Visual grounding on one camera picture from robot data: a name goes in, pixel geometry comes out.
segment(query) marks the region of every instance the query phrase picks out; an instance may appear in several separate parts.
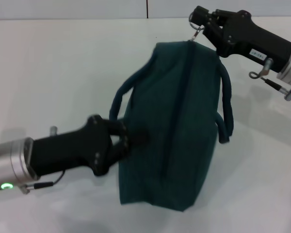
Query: screw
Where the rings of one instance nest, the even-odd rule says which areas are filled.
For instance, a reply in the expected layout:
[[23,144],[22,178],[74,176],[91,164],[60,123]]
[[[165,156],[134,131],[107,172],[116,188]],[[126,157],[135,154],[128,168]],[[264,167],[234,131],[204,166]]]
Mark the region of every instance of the screw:
[[49,129],[49,135],[50,136],[56,136],[57,135],[57,127],[56,126],[51,126]]

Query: dark green fabric bag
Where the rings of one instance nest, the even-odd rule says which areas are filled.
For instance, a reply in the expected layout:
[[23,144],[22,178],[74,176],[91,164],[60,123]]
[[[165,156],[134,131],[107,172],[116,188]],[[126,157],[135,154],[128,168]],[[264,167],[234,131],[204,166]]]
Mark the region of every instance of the dark green fabric bag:
[[[221,79],[224,120],[217,113]],[[111,120],[132,88],[123,120],[129,131],[145,127],[150,142],[120,162],[120,201],[184,211],[206,178],[217,134],[220,143],[232,135],[228,73],[215,51],[196,42],[158,43],[117,91]]]

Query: label sticker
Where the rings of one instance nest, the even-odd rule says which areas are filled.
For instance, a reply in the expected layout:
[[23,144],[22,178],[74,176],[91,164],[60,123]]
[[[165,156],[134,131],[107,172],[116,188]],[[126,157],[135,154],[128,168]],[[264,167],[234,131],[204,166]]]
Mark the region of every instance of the label sticker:
[[254,50],[254,49],[251,49],[249,54],[261,59],[262,61],[264,61],[266,59],[266,57],[267,57],[264,53],[261,53],[261,52],[259,52],[257,50]]

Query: white wall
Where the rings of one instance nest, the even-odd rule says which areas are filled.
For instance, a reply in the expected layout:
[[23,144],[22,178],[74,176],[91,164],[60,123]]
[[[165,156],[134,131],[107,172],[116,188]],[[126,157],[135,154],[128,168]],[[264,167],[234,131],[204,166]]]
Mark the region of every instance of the white wall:
[[146,18],[146,0],[0,0],[0,19]]
[[247,10],[254,16],[291,16],[291,0],[148,0],[149,17],[188,17],[198,5],[210,11]]

